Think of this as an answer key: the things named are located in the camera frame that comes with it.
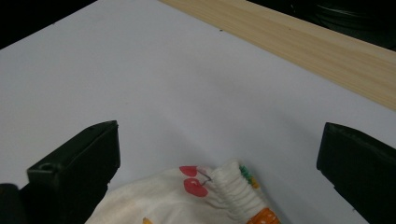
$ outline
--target baby garment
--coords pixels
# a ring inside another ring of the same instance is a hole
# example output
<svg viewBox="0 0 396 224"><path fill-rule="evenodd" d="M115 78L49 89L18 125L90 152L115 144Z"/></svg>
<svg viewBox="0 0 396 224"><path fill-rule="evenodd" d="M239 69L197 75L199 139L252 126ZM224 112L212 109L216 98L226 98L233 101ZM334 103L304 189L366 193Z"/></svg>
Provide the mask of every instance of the baby garment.
<svg viewBox="0 0 396 224"><path fill-rule="evenodd" d="M238 160L217 169L181 166L109 192L89 224L279 224Z"/></svg>

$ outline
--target white table surface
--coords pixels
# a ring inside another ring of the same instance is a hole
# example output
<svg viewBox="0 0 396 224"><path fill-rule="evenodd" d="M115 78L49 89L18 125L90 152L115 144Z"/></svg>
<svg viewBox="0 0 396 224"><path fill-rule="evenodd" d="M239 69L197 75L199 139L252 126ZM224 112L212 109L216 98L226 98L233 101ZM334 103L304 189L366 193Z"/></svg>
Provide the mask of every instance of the white table surface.
<svg viewBox="0 0 396 224"><path fill-rule="evenodd" d="M0 183L111 119L111 189L236 157L284 223L367 223L316 168L326 121L396 147L394 111L155 0L99 0L0 50Z"/></svg>

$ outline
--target light-colored wood grain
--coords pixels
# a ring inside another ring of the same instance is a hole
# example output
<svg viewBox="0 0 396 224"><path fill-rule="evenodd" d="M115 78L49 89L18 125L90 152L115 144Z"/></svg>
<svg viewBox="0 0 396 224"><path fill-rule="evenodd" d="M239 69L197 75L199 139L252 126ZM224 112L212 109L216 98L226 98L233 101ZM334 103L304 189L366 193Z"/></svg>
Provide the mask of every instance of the light-colored wood grain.
<svg viewBox="0 0 396 224"><path fill-rule="evenodd" d="M396 53L244 0L162 0L396 110Z"/></svg>

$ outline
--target patterned cloth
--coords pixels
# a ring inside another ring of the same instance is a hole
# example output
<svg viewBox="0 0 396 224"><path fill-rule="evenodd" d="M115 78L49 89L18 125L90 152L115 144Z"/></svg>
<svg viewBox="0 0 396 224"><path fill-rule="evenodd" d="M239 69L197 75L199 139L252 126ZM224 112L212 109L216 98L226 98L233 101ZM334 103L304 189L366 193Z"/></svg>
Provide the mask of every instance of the patterned cloth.
<svg viewBox="0 0 396 224"><path fill-rule="evenodd" d="M181 166L116 189L89 224L280 224L238 160L220 168Z"/></svg>

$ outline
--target wooden surface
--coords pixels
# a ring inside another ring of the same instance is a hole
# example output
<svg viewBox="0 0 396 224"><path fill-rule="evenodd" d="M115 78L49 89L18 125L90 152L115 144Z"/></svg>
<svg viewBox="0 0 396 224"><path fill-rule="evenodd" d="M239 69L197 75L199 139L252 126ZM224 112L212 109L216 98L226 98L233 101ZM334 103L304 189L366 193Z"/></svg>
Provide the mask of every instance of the wooden surface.
<svg viewBox="0 0 396 224"><path fill-rule="evenodd" d="M396 110L396 53L245 0L162 0Z"/></svg>

